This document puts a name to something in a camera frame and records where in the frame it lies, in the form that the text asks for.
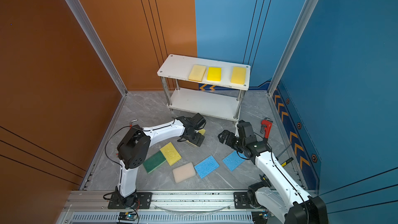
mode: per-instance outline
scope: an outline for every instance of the vent grille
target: vent grille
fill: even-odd
[[[118,220],[119,212],[75,212],[72,217],[73,223],[92,223],[93,221],[102,223],[115,223]],[[163,212],[140,211],[140,222],[145,223],[242,223],[251,222],[251,212],[225,212],[216,214],[169,214]]]

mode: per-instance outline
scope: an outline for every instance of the blue sponge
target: blue sponge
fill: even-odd
[[[216,162],[213,156],[210,156],[203,160],[202,162],[198,163],[195,166],[196,172],[198,173],[199,177],[203,179],[205,176],[210,174],[213,170],[220,167],[220,165]]]
[[[238,154],[234,151],[231,154],[229,154],[226,158],[222,160],[225,165],[228,167],[230,171],[233,171],[238,167],[243,161],[245,161],[243,158],[240,158]]]

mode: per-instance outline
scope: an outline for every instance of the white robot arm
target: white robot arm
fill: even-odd
[[[266,207],[286,224],[327,224],[325,203],[320,197],[311,197],[293,180],[272,153],[268,139],[257,141],[249,122],[239,121],[236,129],[235,135],[224,130],[218,139],[236,152],[245,154],[264,173],[262,182],[249,186],[251,206]],[[271,185],[279,194],[271,191]]]
[[[149,147],[172,137],[181,137],[200,146],[205,137],[198,130],[205,124],[206,120],[197,113],[194,117],[181,116],[155,127],[132,126],[117,146],[121,178],[116,193],[121,202],[128,207],[135,203],[138,167],[145,161]]]

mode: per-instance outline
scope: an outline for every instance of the orange wall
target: orange wall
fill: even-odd
[[[169,54],[197,56],[195,0],[80,2],[128,90],[161,90],[157,70]]]
[[[56,221],[121,99],[65,0],[0,0],[3,223]]]

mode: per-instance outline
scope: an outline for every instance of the lower shelf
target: lower shelf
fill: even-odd
[[[174,90],[171,100],[169,108],[172,109],[236,121],[234,115],[239,102],[235,97],[181,88]]]

